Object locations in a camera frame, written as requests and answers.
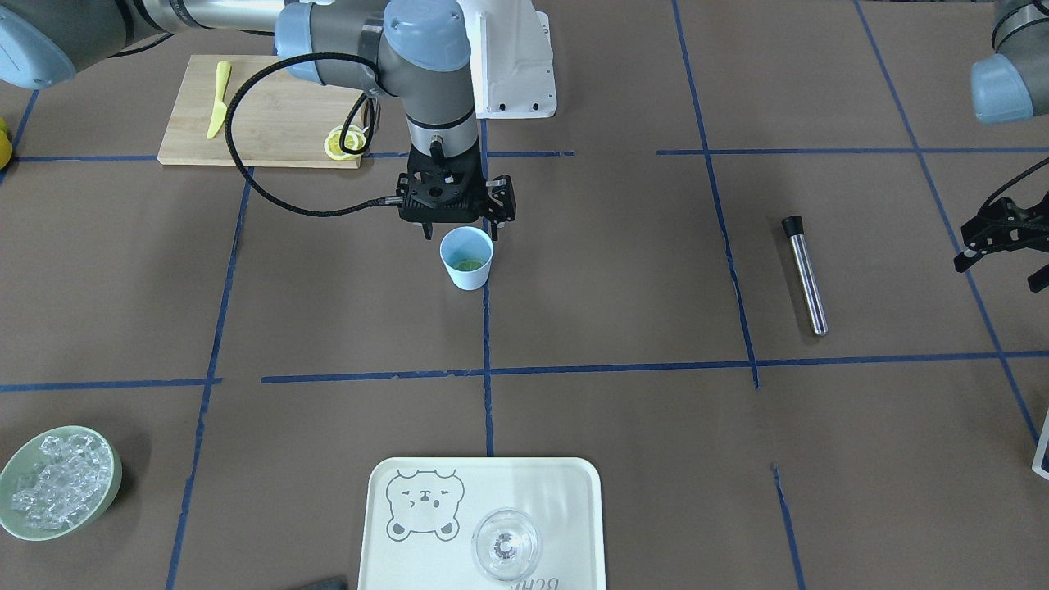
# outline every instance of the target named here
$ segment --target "lemon slice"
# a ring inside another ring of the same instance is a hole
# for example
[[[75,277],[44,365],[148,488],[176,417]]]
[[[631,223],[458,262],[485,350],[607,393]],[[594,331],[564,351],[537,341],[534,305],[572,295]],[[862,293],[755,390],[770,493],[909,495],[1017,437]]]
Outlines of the lemon slice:
[[[339,135],[341,133],[342,125],[331,129],[327,139],[324,140],[324,153],[335,161],[360,159],[360,154],[346,153],[342,151],[342,148],[339,147]],[[349,149],[361,149],[364,147],[364,131],[362,131],[357,125],[350,125],[349,129],[346,131],[346,147]]]

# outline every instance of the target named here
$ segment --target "bear drawing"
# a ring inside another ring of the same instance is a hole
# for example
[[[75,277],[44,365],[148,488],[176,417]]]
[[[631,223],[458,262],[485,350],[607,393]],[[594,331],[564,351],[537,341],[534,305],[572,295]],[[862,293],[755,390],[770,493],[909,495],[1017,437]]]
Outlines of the bear drawing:
[[[413,532],[432,532],[441,541],[455,539],[459,528],[455,513],[463,492],[463,480],[454,471],[398,470],[386,486],[391,517],[386,534],[393,541],[404,541]]]

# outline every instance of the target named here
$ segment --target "light blue joint cap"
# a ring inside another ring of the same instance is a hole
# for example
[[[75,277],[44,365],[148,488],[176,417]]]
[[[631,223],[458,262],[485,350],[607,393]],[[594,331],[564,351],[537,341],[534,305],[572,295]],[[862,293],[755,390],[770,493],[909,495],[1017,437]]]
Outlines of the light blue joint cap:
[[[972,109],[985,125],[1034,117],[1031,94],[1009,58],[996,54],[972,64]]]
[[[309,33],[309,14],[313,7],[313,2],[293,3],[280,12],[273,31],[273,43],[280,59],[314,52],[314,38]],[[296,78],[324,85],[317,71],[316,61],[297,63],[288,66],[287,71]]]
[[[40,90],[74,76],[77,68],[65,51],[25,19],[0,6],[0,79]]]
[[[455,71],[470,63],[466,19],[455,0],[391,0],[383,36],[402,58],[431,71]]]

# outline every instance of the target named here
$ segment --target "wooden cutting board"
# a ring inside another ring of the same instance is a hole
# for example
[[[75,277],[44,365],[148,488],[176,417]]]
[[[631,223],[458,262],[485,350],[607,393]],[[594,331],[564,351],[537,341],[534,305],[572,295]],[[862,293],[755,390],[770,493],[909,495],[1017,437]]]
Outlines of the wooden cutting board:
[[[278,58],[192,56],[160,142],[160,164],[233,166],[224,129],[212,140],[205,138],[215,99],[215,66],[221,60],[233,64],[223,101],[229,105],[241,84]],[[359,168],[358,160],[336,162],[324,153],[328,132],[343,124],[359,96],[358,90],[293,78],[286,70],[274,72],[252,87],[237,107],[237,152],[248,166]]]

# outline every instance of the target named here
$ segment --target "yellow object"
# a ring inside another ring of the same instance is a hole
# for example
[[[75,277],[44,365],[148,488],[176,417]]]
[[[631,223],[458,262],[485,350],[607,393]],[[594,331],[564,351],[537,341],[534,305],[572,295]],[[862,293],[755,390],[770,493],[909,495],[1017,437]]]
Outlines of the yellow object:
[[[339,135],[342,134],[342,125],[331,129],[326,140],[324,140],[324,153],[331,160],[360,160],[360,154],[346,153],[339,146]],[[350,125],[346,131],[346,147],[349,149],[361,149],[364,147],[364,131],[357,125]]]
[[[7,122],[0,119],[0,168],[5,168],[10,164],[12,153],[15,151],[7,138]]]
[[[218,134],[218,130],[222,128],[222,122],[226,121],[226,103],[222,99],[226,97],[226,85],[230,83],[230,72],[233,71],[233,64],[227,60],[218,62],[215,67],[215,104],[211,107],[211,124],[208,126],[208,134],[206,135],[209,140]]]

